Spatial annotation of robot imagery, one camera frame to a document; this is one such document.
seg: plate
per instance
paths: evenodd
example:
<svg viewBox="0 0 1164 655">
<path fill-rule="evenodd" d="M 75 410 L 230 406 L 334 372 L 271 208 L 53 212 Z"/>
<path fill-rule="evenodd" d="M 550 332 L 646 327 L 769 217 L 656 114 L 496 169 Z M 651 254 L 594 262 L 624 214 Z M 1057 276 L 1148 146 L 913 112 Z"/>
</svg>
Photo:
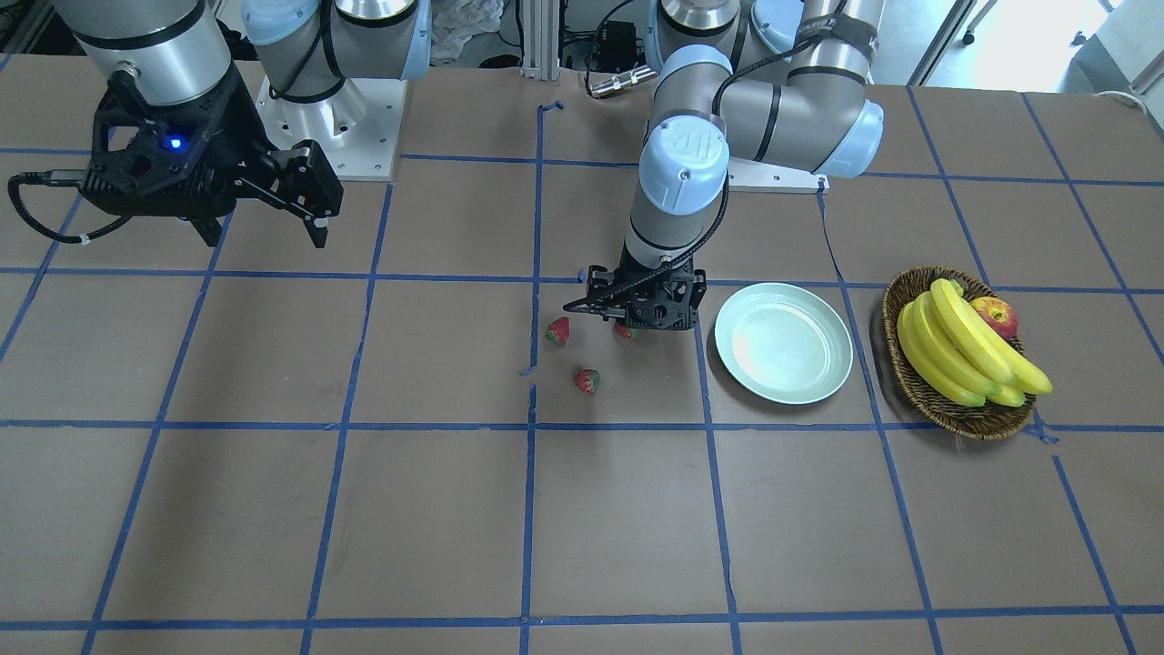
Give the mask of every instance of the plate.
<svg viewBox="0 0 1164 655">
<path fill-rule="evenodd" d="M 775 403 L 826 399 L 853 368 L 845 321 L 819 296 L 792 284 L 766 282 L 732 293 L 716 316 L 715 337 L 728 372 Z"/>
</svg>

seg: red apple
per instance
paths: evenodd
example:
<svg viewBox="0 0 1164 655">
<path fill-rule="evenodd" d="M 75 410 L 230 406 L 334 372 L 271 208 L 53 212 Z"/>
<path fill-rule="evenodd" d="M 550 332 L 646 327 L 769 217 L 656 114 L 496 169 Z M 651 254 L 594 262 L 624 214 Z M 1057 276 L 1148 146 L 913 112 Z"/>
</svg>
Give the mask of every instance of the red apple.
<svg viewBox="0 0 1164 655">
<path fill-rule="evenodd" d="M 970 306 L 974 307 L 991 329 L 1003 340 L 1009 342 L 1018 333 L 1018 315 L 1006 300 L 982 296 L 971 300 Z"/>
</svg>

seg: metal frame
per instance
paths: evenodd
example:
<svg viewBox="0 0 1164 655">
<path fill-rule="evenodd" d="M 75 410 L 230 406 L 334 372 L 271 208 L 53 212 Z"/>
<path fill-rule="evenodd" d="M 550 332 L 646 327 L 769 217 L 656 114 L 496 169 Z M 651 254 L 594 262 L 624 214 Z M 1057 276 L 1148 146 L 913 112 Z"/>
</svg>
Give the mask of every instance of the metal frame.
<svg viewBox="0 0 1164 655">
<path fill-rule="evenodd" d="M 525 0 L 521 23 L 526 26 L 521 42 L 521 77 L 558 81 L 560 76 L 558 43 L 561 24 L 561 0 Z"/>
</svg>

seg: wicker basket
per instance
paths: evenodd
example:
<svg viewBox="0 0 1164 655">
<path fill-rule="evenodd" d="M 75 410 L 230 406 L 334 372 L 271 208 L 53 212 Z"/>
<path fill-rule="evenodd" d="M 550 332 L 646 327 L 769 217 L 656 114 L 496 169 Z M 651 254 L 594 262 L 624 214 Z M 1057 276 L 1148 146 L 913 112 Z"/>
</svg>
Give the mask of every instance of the wicker basket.
<svg viewBox="0 0 1164 655">
<path fill-rule="evenodd" d="M 885 337 L 893 373 L 906 398 L 927 419 L 951 433 L 972 440 L 1001 440 L 1014 435 L 1030 421 L 1035 412 L 1035 397 L 1027 394 L 1022 407 L 1005 407 L 986 401 L 984 407 L 961 407 L 934 391 L 921 376 L 914 371 L 897 343 L 897 314 L 922 291 L 930 287 L 938 277 L 958 279 L 965 286 L 965 298 L 972 300 L 981 296 L 998 297 L 989 286 L 980 279 L 953 268 L 941 265 L 923 265 L 911 268 L 897 277 L 885 290 L 881 299 L 881 320 L 885 325 Z M 1010 346 L 1020 354 L 1022 342 L 1016 336 Z"/>
</svg>

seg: banana bunch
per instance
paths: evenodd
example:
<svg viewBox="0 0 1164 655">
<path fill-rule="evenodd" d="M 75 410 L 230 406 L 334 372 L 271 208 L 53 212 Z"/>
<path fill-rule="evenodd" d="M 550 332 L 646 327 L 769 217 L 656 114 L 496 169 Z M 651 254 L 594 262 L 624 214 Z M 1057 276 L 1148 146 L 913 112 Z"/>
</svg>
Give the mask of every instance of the banana bunch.
<svg viewBox="0 0 1164 655">
<path fill-rule="evenodd" d="M 1022 407 L 1024 393 L 1051 393 L 1046 376 L 998 336 L 950 279 L 935 279 L 906 305 L 897 341 L 918 376 L 960 406 Z"/>
</svg>

